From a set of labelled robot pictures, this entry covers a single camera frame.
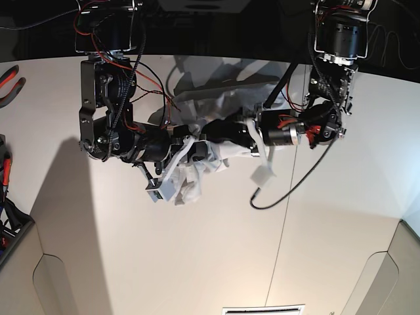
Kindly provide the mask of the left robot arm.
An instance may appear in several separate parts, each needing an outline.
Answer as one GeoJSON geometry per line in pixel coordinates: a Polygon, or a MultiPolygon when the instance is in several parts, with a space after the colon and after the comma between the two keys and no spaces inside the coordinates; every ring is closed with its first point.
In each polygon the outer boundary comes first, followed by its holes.
{"type": "Polygon", "coordinates": [[[258,149],[259,140],[266,146],[289,146],[305,136],[315,148],[343,136],[342,115],[350,114],[356,61],[368,56],[368,22],[376,6],[376,1],[317,1],[308,31],[312,69],[303,103],[292,102],[289,95],[297,67],[292,62],[263,105],[216,119],[201,129],[200,136],[252,151],[258,149]]]}

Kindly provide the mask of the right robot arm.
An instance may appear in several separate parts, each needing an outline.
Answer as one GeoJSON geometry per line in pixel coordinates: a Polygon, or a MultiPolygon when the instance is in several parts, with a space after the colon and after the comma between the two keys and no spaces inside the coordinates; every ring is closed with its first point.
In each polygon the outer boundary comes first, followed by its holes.
{"type": "Polygon", "coordinates": [[[162,174],[170,163],[207,157],[208,147],[186,125],[169,129],[176,108],[157,75],[149,79],[163,101],[155,123],[133,119],[138,66],[146,46],[142,1],[82,1],[73,20],[81,63],[80,147],[93,159],[120,159],[134,167],[153,163],[162,174]]]}

